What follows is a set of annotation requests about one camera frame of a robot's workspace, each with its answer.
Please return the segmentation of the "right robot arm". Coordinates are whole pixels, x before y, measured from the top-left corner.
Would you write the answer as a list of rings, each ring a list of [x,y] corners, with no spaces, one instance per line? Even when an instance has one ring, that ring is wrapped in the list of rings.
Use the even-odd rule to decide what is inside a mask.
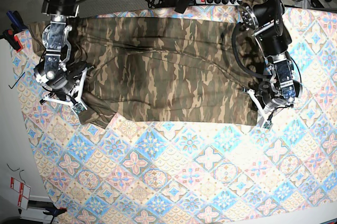
[[[36,82],[48,91],[41,104],[53,102],[68,106],[79,115],[87,110],[82,100],[83,87],[88,70],[86,62],[70,63],[72,45],[69,34],[73,30],[69,23],[78,16],[79,5],[87,0],[43,0],[42,13],[51,21],[41,34],[45,50],[41,61],[34,67]]]

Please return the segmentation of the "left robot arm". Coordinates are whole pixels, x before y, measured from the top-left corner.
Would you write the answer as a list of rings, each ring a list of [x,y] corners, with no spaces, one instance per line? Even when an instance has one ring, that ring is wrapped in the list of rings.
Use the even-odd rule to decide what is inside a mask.
[[[293,76],[299,67],[288,52],[292,39],[283,24],[284,12],[281,0],[242,0],[239,6],[242,20],[236,24],[231,38],[239,68],[261,80],[257,90],[243,89],[243,92],[256,105],[261,117],[259,124],[265,129],[272,127],[276,111],[294,107],[294,102],[301,97],[303,90],[302,81],[295,80]],[[262,74],[250,70],[241,61],[236,40],[243,30],[252,31],[264,57],[265,69]]]

